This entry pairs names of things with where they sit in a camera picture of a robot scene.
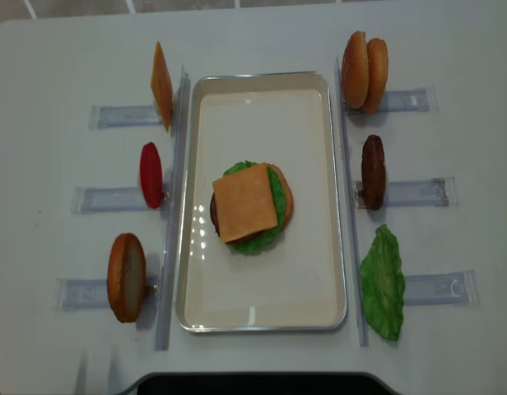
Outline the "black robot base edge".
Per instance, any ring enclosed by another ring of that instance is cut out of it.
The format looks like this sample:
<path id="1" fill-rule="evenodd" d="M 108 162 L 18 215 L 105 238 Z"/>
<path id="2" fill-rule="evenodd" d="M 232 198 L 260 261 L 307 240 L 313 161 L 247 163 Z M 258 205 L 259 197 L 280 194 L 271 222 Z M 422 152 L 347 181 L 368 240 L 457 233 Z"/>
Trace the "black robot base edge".
<path id="1" fill-rule="evenodd" d="M 144 380 L 139 394 L 390 394 L 360 374 L 167 374 Z"/>

